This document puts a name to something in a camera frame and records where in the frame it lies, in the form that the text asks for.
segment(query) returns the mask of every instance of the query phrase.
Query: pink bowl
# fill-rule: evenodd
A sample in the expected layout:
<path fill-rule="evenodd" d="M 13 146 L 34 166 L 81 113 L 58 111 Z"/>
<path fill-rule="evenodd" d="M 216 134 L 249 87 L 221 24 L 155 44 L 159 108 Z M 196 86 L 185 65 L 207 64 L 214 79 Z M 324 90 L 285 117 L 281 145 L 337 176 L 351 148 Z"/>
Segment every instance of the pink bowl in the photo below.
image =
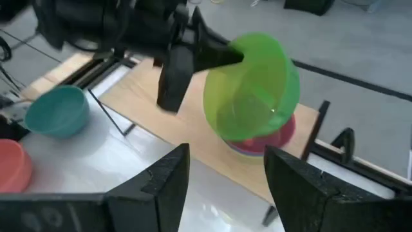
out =
<path fill-rule="evenodd" d="M 22 192 L 32 170 L 32 160 L 18 142 L 0 139 L 0 193 Z"/>
<path fill-rule="evenodd" d="M 226 143 L 244 155 L 262 156 L 265 152 L 265 146 L 271 145 L 277 148 L 283 147 L 292 138 L 296 127 L 295 115 L 292 115 L 289 121 L 281 127 L 280 130 L 270 135 L 255 137 L 244 141 L 226 141 Z"/>

